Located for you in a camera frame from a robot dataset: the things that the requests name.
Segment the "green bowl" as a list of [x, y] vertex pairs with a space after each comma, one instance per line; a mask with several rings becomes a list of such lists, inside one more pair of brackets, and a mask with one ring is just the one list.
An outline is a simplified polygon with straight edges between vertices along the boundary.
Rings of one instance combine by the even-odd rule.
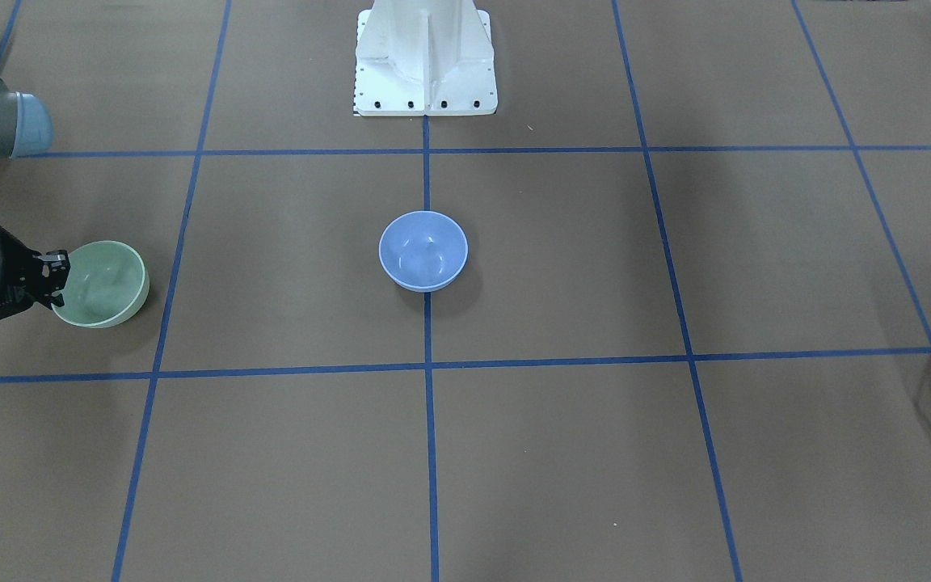
[[101, 240], [68, 254], [70, 271], [52, 312], [74, 327], [118, 327], [133, 317], [148, 298], [150, 276], [145, 261], [124, 242]]

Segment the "blue bowl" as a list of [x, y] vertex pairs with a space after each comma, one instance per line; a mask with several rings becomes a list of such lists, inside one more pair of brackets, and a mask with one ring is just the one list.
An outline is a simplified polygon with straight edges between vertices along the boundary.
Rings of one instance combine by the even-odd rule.
[[378, 262], [399, 287], [432, 293], [453, 283], [466, 267], [470, 243], [457, 221], [417, 210], [396, 217], [381, 233]]

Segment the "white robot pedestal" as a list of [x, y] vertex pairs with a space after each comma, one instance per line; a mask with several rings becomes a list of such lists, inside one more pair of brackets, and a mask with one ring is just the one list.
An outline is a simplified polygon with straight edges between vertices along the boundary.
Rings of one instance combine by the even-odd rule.
[[491, 16], [473, 1], [376, 1], [357, 15], [352, 110], [488, 116], [499, 106]]

